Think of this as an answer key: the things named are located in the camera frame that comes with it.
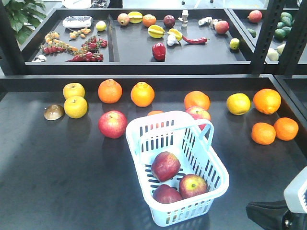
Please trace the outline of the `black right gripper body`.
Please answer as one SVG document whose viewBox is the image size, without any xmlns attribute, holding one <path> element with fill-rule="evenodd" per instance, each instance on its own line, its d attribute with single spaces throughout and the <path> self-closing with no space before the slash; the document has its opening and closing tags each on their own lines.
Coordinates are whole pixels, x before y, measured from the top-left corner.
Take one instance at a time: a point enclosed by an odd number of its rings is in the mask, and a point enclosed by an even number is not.
<svg viewBox="0 0 307 230">
<path fill-rule="evenodd" d="M 305 230 L 307 228 L 306 213 L 294 213 L 286 202 L 250 202 L 246 206 L 250 220 L 264 230 Z"/>
</svg>

